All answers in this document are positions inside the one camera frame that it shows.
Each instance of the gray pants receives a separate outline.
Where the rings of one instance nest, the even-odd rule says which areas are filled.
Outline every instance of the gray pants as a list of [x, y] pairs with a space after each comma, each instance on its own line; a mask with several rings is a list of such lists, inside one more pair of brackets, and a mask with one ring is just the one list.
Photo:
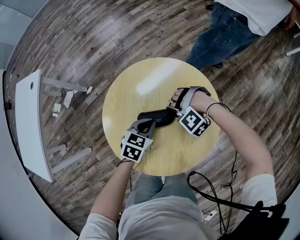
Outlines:
[[184, 173], [165, 177], [164, 184], [161, 177], [141, 173], [128, 197], [125, 208], [133, 204], [166, 196], [186, 197], [197, 203], [195, 193], [188, 186], [187, 176]]

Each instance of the white sleeve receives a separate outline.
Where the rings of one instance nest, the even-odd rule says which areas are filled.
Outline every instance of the white sleeve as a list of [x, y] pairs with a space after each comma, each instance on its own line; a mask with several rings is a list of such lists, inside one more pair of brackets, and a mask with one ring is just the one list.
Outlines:
[[117, 239], [116, 224], [97, 213], [89, 215], [80, 233], [79, 240], [115, 240]]
[[[270, 174], [257, 175], [245, 182], [240, 203], [255, 206], [258, 201], [262, 201], [264, 207], [277, 204], [274, 176]], [[248, 212], [243, 210], [239, 211], [234, 228], [241, 223], [247, 214]]]

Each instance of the bracelet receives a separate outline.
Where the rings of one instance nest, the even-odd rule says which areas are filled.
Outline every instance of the bracelet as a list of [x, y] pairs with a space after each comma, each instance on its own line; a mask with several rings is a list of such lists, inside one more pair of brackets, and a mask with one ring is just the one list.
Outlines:
[[131, 161], [131, 160], [128, 160], [128, 159], [123, 159], [122, 161], [120, 161], [119, 163], [118, 163], [118, 165], [117, 165], [117, 167], [121, 164], [121, 163], [126, 163], [126, 162], [133, 162], [133, 161]]
[[227, 107], [224, 103], [213, 103], [213, 104], [211, 104], [211, 105], [208, 106], [208, 108], [207, 108], [207, 110], [206, 110], [206, 117], [209, 117], [208, 113], [209, 113], [209, 111], [211, 110], [211, 108], [212, 108], [213, 106], [217, 106], [217, 105], [221, 105], [222, 107], [226, 108], [228, 111], [231, 112], [230, 108]]

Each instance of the forearm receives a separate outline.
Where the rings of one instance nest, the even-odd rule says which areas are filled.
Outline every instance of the forearm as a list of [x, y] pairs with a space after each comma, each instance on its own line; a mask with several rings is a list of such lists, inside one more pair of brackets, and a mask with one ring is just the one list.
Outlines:
[[134, 162], [120, 164], [98, 195], [90, 213], [103, 215], [114, 222], [118, 220], [133, 165]]
[[298, 11], [300, 11], [300, 0], [289, 0], [289, 2], [292, 3]]
[[246, 180], [259, 174], [273, 174], [271, 155], [259, 135], [241, 119], [217, 105], [209, 116], [227, 134], [246, 164]]

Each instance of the white shirt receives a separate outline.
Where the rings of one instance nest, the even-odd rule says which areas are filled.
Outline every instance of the white shirt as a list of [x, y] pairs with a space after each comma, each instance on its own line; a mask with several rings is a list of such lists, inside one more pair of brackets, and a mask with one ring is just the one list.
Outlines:
[[[277, 204], [274, 177], [269, 174], [248, 180], [242, 190], [241, 203]], [[236, 226], [247, 212], [240, 211]], [[115, 240], [116, 224], [99, 214], [90, 214], [79, 240]], [[185, 197], [168, 196], [132, 205], [125, 209], [119, 224], [119, 239], [123, 240], [216, 240], [220, 234], [203, 223], [197, 204]]]
[[215, 0], [248, 19], [249, 29], [266, 36], [291, 11], [288, 0]]

